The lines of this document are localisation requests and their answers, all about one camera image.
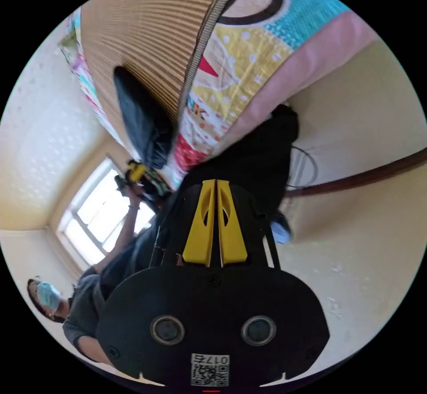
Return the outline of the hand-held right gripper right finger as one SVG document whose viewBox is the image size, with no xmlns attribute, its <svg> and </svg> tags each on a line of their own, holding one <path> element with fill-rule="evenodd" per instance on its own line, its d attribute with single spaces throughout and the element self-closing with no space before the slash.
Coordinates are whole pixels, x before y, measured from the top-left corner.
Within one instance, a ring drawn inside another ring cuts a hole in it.
<svg viewBox="0 0 427 394">
<path fill-rule="evenodd" d="M 248 253 L 228 181 L 217 180 L 217 205 L 222 265 L 244 263 Z"/>
</svg>

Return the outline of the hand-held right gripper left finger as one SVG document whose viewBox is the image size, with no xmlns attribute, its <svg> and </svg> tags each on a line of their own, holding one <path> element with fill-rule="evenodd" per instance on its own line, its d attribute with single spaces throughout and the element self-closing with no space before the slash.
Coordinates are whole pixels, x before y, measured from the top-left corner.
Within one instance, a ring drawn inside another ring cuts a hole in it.
<svg viewBox="0 0 427 394">
<path fill-rule="evenodd" d="M 209 266 L 211 262 L 215 216 L 216 180 L 203 181 L 197 207 L 182 254 L 186 263 Z"/>
</svg>

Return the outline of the person's left hand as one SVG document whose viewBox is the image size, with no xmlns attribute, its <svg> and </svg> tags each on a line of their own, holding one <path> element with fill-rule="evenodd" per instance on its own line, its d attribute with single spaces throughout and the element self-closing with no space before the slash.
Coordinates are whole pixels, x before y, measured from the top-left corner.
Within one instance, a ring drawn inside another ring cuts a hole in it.
<svg viewBox="0 0 427 394">
<path fill-rule="evenodd" d="M 138 184 L 131 184 L 125 187 L 125 196 L 129 199 L 129 208 L 138 209 L 145 189 Z"/>
</svg>

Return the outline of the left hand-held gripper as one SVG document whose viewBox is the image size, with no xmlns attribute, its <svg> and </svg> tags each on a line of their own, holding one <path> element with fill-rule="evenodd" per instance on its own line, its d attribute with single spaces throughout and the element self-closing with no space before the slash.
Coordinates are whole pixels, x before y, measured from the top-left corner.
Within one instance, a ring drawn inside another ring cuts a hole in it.
<svg viewBox="0 0 427 394">
<path fill-rule="evenodd" d="M 147 167 L 137 161 L 128 162 L 128 170 L 123 176 L 116 175 L 114 181 L 117 185 L 117 191 L 124 197 L 125 187 L 131 184 L 138 184 L 144 187 L 145 192 L 142 201 L 150 208 L 162 208 L 166 198 L 170 195 L 170 192 L 163 189 L 159 184 L 155 183 L 154 180 L 150 180 L 147 177 Z"/>
</svg>

